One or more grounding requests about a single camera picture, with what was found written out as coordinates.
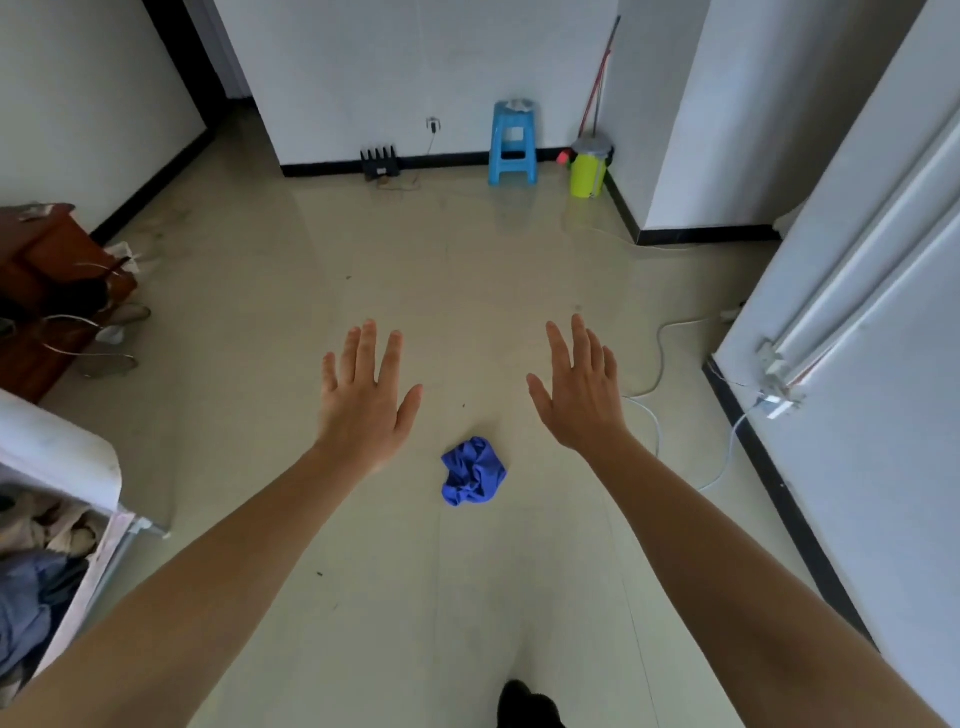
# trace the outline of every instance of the hand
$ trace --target hand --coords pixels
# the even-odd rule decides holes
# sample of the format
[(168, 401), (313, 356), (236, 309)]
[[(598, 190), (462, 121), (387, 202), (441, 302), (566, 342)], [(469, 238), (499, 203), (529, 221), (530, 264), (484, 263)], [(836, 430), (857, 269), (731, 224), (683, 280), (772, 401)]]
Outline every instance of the hand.
[(573, 317), (573, 366), (564, 336), (552, 321), (546, 325), (553, 355), (553, 397), (536, 375), (527, 375), (530, 397), (540, 419), (557, 442), (586, 455), (612, 435), (629, 434), (623, 419), (613, 352)]
[(386, 465), (407, 441), (423, 399), (418, 384), (396, 408), (403, 334), (390, 334), (387, 352), (374, 381), (376, 322), (347, 334), (337, 378), (336, 356), (324, 356), (320, 436), (314, 446), (328, 462), (342, 466), (357, 480)]

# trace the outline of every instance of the crumpled blue rag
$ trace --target crumpled blue rag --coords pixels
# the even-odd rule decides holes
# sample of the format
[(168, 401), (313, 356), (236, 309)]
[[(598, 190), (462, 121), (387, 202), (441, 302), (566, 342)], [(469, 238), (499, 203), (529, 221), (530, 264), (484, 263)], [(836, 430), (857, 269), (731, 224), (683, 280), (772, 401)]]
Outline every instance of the crumpled blue rag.
[(471, 437), (452, 449), (441, 460), (450, 470), (442, 489), (444, 500), (452, 506), (461, 503), (486, 503), (507, 476), (493, 445), (482, 437)]

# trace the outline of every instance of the beige floor tile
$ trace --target beige floor tile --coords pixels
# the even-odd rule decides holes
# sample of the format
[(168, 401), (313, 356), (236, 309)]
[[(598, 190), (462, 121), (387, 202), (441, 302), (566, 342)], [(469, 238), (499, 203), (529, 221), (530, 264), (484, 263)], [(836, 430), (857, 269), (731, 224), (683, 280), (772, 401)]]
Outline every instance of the beige floor tile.
[[(571, 726), (736, 725), (524, 377), (548, 377), (545, 321), (582, 312), (617, 351), (624, 390), (649, 387), (657, 327), (736, 306), (774, 248), (638, 249), (611, 200), (569, 198), (556, 165), (533, 188), (490, 188), (482, 167), (402, 181), (418, 191), (284, 180), (259, 120), (242, 116), (124, 231), (155, 310), (126, 345), (142, 365), (97, 381), (71, 371), (44, 405), (117, 447), (124, 501), (172, 535), (136, 541), (94, 617), (308, 447), (321, 356), (374, 317), (381, 346), (404, 331), (403, 386), (425, 386), (410, 443), (321, 532), (194, 725), (492, 725), (511, 675)], [(667, 331), (647, 401), (663, 458), (692, 483), (724, 460), (729, 425), (699, 371), (723, 333)], [(628, 407), (652, 447), (650, 418)], [(509, 475), (489, 504), (455, 510), (440, 456), (473, 434)], [(809, 581), (742, 450), (708, 497)]]

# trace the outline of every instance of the mop bucket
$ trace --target mop bucket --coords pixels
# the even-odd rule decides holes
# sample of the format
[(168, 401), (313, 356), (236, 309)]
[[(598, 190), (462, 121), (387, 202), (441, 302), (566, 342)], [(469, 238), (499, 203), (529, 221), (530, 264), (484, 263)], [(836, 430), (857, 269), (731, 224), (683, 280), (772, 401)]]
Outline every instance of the mop bucket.
[(602, 134), (582, 136), (574, 142), (576, 158), (570, 167), (571, 195), (582, 198), (599, 196), (612, 150), (610, 140)]

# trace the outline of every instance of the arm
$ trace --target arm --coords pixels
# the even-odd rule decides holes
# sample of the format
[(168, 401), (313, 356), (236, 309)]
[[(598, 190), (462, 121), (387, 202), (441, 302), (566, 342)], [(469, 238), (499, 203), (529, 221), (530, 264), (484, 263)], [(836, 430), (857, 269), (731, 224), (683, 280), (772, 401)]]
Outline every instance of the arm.
[(580, 316), (572, 366), (555, 324), (547, 337), (552, 397), (527, 377), (540, 418), (623, 511), (747, 726), (946, 725), (852, 627), (630, 434), (616, 359)]
[(339, 381), (324, 357), (314, 447), (77, 640), (17, 697), (5, 728), (190, 721), (320, 527), (413, 427), (422, 388), (396, 408), (402, 338), (391, 334), (378, 382), (375, 343), (372, 321), (348, 334)]

